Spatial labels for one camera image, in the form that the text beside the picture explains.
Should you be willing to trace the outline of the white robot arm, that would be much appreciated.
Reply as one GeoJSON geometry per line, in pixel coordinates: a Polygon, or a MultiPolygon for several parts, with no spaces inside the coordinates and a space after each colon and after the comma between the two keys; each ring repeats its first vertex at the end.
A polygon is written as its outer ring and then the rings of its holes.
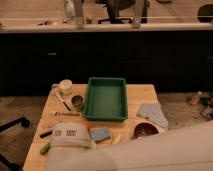
{"type": "Polygon", "coordinates": [[[60,123],[45,171],[213,171],[213,121],[108,147],[81,124],[60,123]]]}

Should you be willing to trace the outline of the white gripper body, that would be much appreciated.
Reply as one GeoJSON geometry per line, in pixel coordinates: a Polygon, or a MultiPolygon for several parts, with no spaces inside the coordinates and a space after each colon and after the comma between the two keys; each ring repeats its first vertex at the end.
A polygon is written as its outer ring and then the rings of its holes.
{"type": "Polygon", "coordinates": [[[52,147],[96,147],[94,141],[90,138],[87,128],[80,123],[59,123],[52,131],[52,147]]]}

